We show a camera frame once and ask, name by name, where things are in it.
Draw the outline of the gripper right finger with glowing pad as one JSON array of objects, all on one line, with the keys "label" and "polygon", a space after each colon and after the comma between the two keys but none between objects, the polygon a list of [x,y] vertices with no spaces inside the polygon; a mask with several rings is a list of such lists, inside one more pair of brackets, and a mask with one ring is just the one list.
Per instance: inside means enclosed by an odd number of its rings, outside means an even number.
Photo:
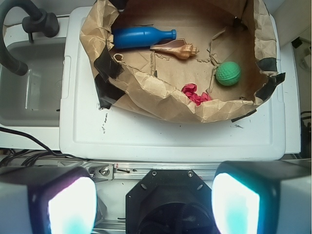
[{"label": "gripper right finger with glowing pad", "polygon": [[310,234],[312,163],[224,161],[215,172],[212,209],[222,234]]}]

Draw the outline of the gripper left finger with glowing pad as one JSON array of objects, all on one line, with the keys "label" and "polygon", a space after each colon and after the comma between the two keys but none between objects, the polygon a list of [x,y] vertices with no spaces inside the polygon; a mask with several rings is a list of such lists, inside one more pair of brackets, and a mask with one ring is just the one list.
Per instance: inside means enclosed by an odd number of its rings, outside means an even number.
[{"label": "gripper left finger with glowing pad", "polygon": [[2,167],[2,234],[90,234],[97,190],[80,166]]}]

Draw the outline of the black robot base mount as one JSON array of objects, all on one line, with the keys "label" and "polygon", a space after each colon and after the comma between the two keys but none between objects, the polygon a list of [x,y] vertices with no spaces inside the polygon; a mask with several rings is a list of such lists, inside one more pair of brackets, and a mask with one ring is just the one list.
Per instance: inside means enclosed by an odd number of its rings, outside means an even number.
[{"label": "black robot base mount", "polygon": [[212,190],[193,170],[148,172],[125,196],[128,234],[218,234]]}]

